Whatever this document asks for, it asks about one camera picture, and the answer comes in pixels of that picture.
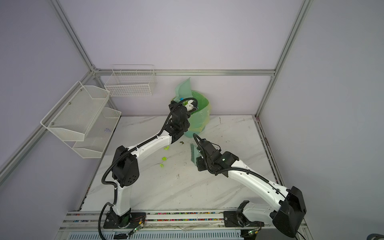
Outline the green hand brush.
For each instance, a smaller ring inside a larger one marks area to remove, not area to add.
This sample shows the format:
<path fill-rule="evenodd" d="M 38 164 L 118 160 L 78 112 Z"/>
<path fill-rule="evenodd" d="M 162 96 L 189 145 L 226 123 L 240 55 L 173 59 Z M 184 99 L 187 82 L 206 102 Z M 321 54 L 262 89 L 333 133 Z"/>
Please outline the green hand brush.
<path fill-rule="evenodd" d="M 196 166 L 197 158 L 199 158 L 201 154 L 194 144 L 190 144 L 190 147 L 191 147 L 191 161 Z"/>

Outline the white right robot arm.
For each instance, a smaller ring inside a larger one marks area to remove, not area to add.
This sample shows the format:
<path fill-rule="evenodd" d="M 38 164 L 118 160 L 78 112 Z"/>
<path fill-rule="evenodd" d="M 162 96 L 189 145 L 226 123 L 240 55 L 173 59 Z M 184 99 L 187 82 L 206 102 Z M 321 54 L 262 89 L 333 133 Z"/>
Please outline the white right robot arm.
<path fill-rule="evenodd" d="M 231 152 L 221 152 L 219 145 L 194 135 L 200 156 L 195 163 L 198 171 L 215 176 L 224 175 L 235 180 L 260 196 L 268 207 L 257 209 L 250 201 L 243 201 L 235 211 L 225 213 L 228 225 L 256 227 L 272 224 L 287 237 L 295 238 L 307 213 L 303 193 L 297 187 L 287 188 L 274 183 L 253 171 Z"/>

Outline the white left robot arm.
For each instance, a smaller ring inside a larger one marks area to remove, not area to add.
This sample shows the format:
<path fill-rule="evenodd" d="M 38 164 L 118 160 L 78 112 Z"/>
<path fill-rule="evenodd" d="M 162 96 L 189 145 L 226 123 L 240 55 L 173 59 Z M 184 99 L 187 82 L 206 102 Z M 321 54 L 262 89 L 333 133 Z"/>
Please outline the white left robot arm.
<path fill-rule="evenodd" d="M 179 102 L 171 101 L 169 109 L 170 113 L 159 133 L 129 148 L 118 147 L 111 165 L 102 176 L 101 183 L 114 188 L 114 200 L 107 202 L 103 210 L 106 206 L 110 207 L 106 219 L 117 228 L 126 228 L 141 220 L 132 217 L 130 205 L 132 185 L 140 176 L 139 161 L 183 136 L 190 127 L 191 114 L 198 109 L 198 100 L 186 98 Z"/>

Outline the green plastic dustpan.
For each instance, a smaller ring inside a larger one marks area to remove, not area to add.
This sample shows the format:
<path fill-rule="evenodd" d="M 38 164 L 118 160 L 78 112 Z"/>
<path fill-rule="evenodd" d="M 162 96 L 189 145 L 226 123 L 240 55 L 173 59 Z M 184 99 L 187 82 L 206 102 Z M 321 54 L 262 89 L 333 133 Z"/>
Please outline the green plastic dustpan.
<path fill-rule="evenodd" d="M 191 90 L 191 82 L 190 78 L 186 79 L 184 82 L 180 83 L 176 88 L 175 88 L 175 98 L 173 101 L 175 102 L 180 102 L 183 99 L 186 98 L 192 98 L 192 90 Z"/>

